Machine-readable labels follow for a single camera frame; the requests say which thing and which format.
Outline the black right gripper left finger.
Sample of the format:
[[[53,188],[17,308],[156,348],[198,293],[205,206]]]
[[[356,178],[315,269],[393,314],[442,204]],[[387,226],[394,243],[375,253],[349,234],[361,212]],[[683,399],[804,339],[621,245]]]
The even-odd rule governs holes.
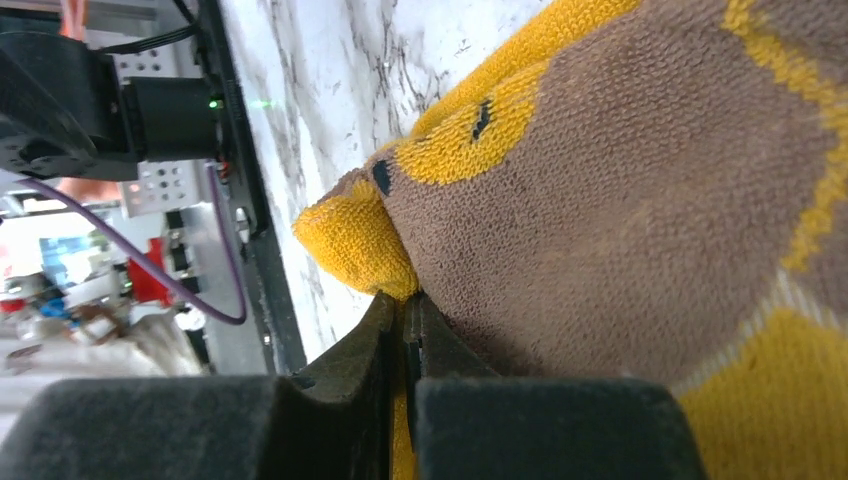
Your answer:
[[[386,479],[395,302],[290,376],[66,380],[22,413],[5,479]]]

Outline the yellow bear towel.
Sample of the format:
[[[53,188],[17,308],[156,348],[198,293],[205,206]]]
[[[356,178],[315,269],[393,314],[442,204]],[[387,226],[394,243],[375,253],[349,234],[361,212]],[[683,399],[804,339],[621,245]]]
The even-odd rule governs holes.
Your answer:
[[[715,479],[847,475],[843,1],[556,1],[293,230],[501,373],[670,387]]]

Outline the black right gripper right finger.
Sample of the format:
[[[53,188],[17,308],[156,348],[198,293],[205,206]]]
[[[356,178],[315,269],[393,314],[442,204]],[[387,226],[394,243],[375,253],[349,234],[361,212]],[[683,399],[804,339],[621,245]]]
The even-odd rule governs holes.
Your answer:
[[[505,377],[425,295],[405,306],[408,424],[422,479],[703,479],[687,420],[633,379]]]

